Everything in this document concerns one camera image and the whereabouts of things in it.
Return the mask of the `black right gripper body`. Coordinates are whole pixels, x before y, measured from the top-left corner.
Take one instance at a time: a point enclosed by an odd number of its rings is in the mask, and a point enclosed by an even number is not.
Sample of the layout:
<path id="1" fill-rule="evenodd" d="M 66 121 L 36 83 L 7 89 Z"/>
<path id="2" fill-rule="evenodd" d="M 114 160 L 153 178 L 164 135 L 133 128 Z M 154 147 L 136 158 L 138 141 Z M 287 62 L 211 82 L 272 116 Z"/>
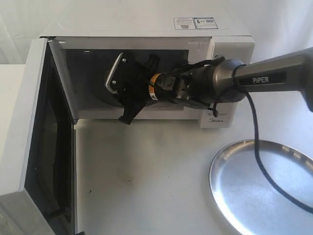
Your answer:
<path id="1" fill-rule="evenodd" d="M 124 112 L 119 121 L 129 125 L 139 112 L 151 103 L 148 86 L 154 73 L 145 67 L 146 62 L 142 64 L 136 61 L 133 53 L 126 53 L 125 58 L 127 59 L 124 69 L 125 82 L 119 98 L 119 102 L 124 106 Z"/>

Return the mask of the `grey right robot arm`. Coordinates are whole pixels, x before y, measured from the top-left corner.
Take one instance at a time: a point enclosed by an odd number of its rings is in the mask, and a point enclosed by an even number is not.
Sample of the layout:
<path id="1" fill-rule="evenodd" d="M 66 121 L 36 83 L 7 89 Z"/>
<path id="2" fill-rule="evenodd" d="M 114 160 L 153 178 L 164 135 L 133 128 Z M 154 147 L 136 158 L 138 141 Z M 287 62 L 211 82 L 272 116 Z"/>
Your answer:
<path id="1" fill-rule="evenodd" d="M 123 75 L 120 122 L 130 124 L 149 103 L 172 102 L 208 109 L 216 116 L 219 103 L 236 103 L 248 93 L 298 91 L 313 107 L 313 50 L 244 64 L 220 57 L 186 65 L 172 72 L 153 73 L 134 62 Z"/>

